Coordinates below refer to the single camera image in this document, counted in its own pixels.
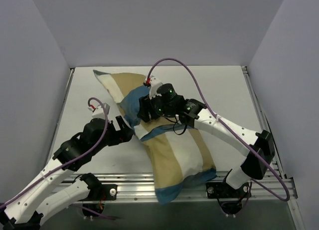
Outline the left side aluminium rail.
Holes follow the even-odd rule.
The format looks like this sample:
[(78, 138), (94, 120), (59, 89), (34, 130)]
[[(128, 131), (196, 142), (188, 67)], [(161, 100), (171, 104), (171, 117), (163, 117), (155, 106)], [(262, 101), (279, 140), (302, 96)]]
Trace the left side aluminium rail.
[(65, 106), (65, 103), (66, 103), (66, 100), (67, 100), (67, 96), (68, 96), (68, 93), (69, 93), (69, 89), (70, 89), (70, 86), (71, 86), (71, 83), (72, 83), (74, 71), (75, 71), (75, 68), (71, 68), (70, 69), (70, 74), (69, 74), (69, 78), (68, 78), (67, 85), (66, 85), (66, 88), (65, 88), (64, 97), (63, 97), (63, 101), (62, 101), (62, 106), (60, 108), (59, 117), (58, 117), (56, 126), (59, 125), (59, 123), (61, 121), (61, 118), (62, 118), (62, 114), (63, 114), (63, 111), (64, 111), (64, 106)]

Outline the aluminium mounting rail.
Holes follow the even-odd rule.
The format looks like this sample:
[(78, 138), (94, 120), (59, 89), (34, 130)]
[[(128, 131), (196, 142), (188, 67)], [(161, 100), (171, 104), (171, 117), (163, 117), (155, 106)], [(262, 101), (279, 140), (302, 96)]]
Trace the aluminium mounting rail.
[(204, 174), (188, 176), (183, 182), (165, 188), (155, 183), (153, 174), (80, 174), (79, 178), (70, 171), (61, 176), (45, 177), (27, 195), (36, 203), (49, 206), (59, 197), (70, 205), (75, 202), (111, 201), (113, 203), (159, 203), (173, 201), (207, 201), (211, 199), (238, 200), (250, 197), (252, 200), (296, 199), (297, 194), (289, 179), (281, 179), (277, 174), (266, 172), (262, 180), (241, 179), (234, 187), (226, 183), (230, 174), (217, 172), (212, 181), (202, 181)]

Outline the blue beige checked pillowcase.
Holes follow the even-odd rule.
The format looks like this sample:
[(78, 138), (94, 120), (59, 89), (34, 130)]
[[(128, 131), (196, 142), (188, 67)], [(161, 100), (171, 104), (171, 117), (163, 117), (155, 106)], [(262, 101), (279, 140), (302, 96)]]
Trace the blue beige checked pillowcase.
[(118, 84), (124, 99), (117, 104), (120, 114), (134, 130), (149, 156), (155, 183), (155, 195), (160, 204), (173, 201), (183, 188), (194, 187), (216, 178), (216, 166), (210, 149), (198, 130), (188, 128), (182, 135), (176, 130), (184, 126), (173, 125), (164, 118), (149, 123), (137, 117), (139, 98), (149, 89), (143, 85), (145, 76), (136, 73), (110, 74)]

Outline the right side aluminium rail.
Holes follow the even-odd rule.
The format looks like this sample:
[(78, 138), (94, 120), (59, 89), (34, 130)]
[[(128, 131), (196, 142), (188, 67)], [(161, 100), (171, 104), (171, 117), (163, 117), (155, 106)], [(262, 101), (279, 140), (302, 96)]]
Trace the right side aluminium rail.
[[(257, 114), (257, 118), (260, 124), (260, 127), (264, 130), (267, 130), (268, 132), (270, 132), (272, 134), (272, 131), (270, 129), (269, 126), (269, 122), (267, 120), (267, 117), (263, 111), (262, 105), (260, 104), (260, 101), (253, 89), (251, 80), (250, 80), (250, 76), (249, 76), (249, 72), (248, 72), (248, 67), (247, 66), (242, 66), (241, 67), (254, 108), (255, 108), (255, 112)], [(281, 163), (281, 159), (278, 153), (278, 149), (275, 143), (275, 139), (273, 139), (273, 145), (274, 145), (274, 150), (275, 150), (275, 156), (274, 156), (274, 163), (276, 163), (277, 165), (277, 170), (279, 171), (279, 175), (281, 178), (286, 179), (287, 175), (285, 174), (283, 167), (282, 167), (282, 163)]]

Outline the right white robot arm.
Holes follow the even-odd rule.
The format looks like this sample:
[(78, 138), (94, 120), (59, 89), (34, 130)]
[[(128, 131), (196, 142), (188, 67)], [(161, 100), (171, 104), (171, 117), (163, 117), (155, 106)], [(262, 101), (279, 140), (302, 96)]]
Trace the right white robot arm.
[(163, 84), (148, 78), (144, 85), (149, 93), (139, 99), (138, 117), (150, 122), (163, 117), (177, 123), (209, 133), (239, 151), (245, 160), (240, 167), (230, 170), (221, 184), (226, 196), (233, 196), (249, 180), (262, 180), (271, 164), (275, 150), (273, 136), (264, 130), (258, 133), (239, 126), (216, 113), (195, 99), (178, 95), (172, 84)]

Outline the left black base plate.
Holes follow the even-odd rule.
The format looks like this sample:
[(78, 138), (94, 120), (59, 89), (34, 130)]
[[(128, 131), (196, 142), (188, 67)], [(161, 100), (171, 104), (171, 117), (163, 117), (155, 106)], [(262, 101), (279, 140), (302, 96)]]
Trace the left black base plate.
[(87, 197), (80, 199), (80, 201), (114, 201), (117, 199), (116, 184), (89, 186), (88, 189)]

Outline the white pillow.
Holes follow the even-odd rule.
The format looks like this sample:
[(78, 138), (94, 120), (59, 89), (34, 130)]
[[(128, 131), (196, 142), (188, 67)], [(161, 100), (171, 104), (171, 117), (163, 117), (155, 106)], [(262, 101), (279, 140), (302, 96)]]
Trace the white pillow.
[(117, 104), (122, 102), (124, 96), (118, 84), (110, 74), (96, 75), (96, 78), (104, 86), (104, 88), (108, 91), (110, 96)]

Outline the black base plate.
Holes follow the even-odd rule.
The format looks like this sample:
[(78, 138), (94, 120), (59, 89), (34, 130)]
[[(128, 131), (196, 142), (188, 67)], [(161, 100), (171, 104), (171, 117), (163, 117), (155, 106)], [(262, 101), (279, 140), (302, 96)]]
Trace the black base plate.
[(114, 201), (117, 199), (116, 184), (89, 186), (88, 189), (87, 197), (80, 199), (80, 201)]
[(205, 185), (209, 199), (243, 199), (251, 197), (249, 183), (244, 183), (238, 189), (234, 189), (224, 182), (207, 182)]

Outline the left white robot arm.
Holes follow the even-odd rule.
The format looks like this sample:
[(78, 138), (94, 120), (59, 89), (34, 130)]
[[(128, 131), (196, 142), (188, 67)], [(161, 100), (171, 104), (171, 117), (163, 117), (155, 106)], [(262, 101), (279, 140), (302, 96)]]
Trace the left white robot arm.
[(0, 209), (5, 230), (38, 230), (52, 216), (84, 199), (94, 200), (103, 192), (102, 183), (92, 173), (82, 174), (68, 187), (53, 193), (65, 179), (89, 163), (104, 147), (131, 140), (134, 132), (121, 116), (113, 122), (94, 118), (82, 132), (63, 142), (47, 165), (13, 201)]

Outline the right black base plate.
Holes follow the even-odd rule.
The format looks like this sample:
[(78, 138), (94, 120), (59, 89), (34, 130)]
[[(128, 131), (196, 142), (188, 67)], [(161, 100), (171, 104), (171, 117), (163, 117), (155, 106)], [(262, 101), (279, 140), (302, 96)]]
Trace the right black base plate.
[(207, 182), (205, 185), (209, 199), (243, 199), (251, 197), (249, 183), (244, 183), (238, 189), (234, 189), (224, 182)]

